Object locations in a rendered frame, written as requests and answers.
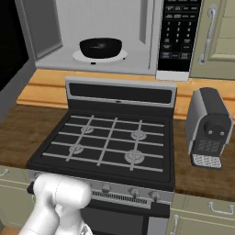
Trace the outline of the white microwave turntable plate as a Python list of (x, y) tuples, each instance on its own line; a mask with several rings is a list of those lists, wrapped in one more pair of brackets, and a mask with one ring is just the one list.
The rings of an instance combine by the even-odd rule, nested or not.
[(76, 51), (73, 54), (73, 59), (78, 62), (87, 62), (90, 64), (97, 64), (97, 63), (107, 63), (107, 62), (118, 62), (121, 60), (125, 60), (128, 56), (128, 53), (124, 50), (121, 50), (120, 53), (112, 58), (106, 58), (106, 59), (94, 59), (94, 58), (88, 58), (82, 54), (81, 50)]

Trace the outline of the black bowl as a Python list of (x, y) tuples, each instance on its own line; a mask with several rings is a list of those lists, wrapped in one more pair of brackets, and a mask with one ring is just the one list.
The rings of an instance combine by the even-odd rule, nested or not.
[(114, 38), (91, 38), (82, 40), (79, 46), (85, 57), (92, 59), (108, 59), (120, 53), (122, 41)]

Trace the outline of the black oven door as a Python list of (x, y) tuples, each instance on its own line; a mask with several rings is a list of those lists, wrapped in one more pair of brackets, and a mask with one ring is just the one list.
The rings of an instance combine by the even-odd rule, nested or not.
[(94, 235), (165, 235), (170, 206), (152, 202), (151, 208), (92, 200), (82, 210)]

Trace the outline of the white microwave oven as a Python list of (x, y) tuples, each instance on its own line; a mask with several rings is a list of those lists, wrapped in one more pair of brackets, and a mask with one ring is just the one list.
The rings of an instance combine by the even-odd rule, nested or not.
[[(186, 81), (203, 0), (22, 0), (36, 69), (153, 75)], [(125, 60), (90, 64), (84, 39), (122, 41)]]

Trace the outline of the microwave door with dark window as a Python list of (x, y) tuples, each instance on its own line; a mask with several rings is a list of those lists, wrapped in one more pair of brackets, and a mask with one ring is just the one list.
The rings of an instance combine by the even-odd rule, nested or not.
[(0, 122), (36, 71), (22, 0), (0, 0)]

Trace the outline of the beige base cupboard door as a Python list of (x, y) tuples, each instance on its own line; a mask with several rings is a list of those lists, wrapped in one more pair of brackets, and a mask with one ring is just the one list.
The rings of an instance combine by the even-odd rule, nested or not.
[(23, 227), (34, 202), (27, 191), (28, 184), (0, 183), (0, 220), (9, 227)]
[[(173, 217), (169, 220), (166, 235), (172, 235), (174, 227)], [(175, 235), (235, 235), (235, 224), (203, 221), (179, 217)]]

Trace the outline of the black and steel gas stove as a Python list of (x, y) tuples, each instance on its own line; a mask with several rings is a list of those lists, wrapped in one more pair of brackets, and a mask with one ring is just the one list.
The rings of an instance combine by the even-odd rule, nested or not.
[(91, 186), (92, 200), (141, 208), (151, 208), (156, 191), (155, 203), (171, 208), (175, 84), (79, 76), (65, 83), (69, 109), (28, 160), (29, 179), (71, 176)]

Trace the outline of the grey and black coffee machine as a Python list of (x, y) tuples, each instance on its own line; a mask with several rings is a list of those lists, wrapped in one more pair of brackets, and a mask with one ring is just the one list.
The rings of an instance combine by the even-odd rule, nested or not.
[(218, 90), (203, 87), (194, 91), (185, 122), (187, 152), (192, 165), (221, 169), (220, 156), (232, 130), (233, 119)]

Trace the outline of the beige drawer front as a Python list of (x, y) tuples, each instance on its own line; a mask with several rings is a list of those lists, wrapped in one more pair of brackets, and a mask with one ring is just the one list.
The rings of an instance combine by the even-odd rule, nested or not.
[(175, 214), (182, 213), (186, 218), (225, 225), (235, 224), (235, 202), (174, 194), (172, 212)]
[(0, 165), (0, 173), (3, 173), (5, 169), (8, 169), (9, 172), (0, 177), (0, 185), (29, 186), (28, 171), (26, 169)]

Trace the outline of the beige wall cupboard door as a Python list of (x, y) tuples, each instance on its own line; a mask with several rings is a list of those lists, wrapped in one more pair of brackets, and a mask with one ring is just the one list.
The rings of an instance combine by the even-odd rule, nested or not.
[[(217, 6), (218, 11), (207, 62), (200, 65), (198, 57), (204, 52), (211, 21), (207, 16), (207, 11), (213, 4)], [(235, 0), (202, 1), (190, 76), (235, 80)]]

